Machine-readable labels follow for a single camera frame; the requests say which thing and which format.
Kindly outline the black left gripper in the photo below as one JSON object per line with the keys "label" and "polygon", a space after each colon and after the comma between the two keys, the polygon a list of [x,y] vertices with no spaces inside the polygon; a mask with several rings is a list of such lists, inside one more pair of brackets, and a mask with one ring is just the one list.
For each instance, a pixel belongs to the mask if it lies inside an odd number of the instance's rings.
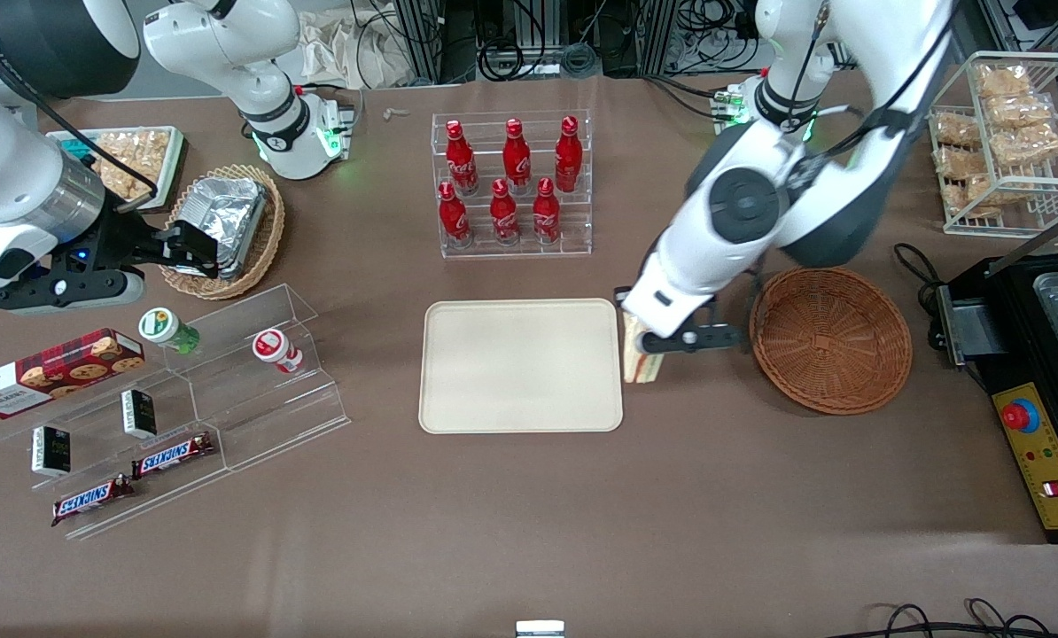
{"label": "black left gripper", "polygon": [[[632,291],[631,286],[620,286],[615,287],[615,307],[618,310],[626,312],[626,299]],[[717,307],[717,296],[711,296],[708,300],[704,300],[699,307],[696,307],[690,315],[683,320],[674,333],[675,336],[686,336],[688,334],[694,334],[695,336],[706,336],[710,335],[715,328],[719,327],[719,307]]]}

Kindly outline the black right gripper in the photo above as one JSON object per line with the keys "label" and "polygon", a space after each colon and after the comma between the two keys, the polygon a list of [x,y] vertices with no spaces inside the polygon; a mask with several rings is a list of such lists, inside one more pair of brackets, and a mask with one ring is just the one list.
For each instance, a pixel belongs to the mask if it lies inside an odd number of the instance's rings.
{"label": "black right gripper", "polygon": [[172,222],[167,229],[167,243],[161,231],[143,214],[104,211],[78,239],[78,262],[101,269],[163,263],[166,269],[193,277],[220,277],[220,244],[216,239],[191,222]]}

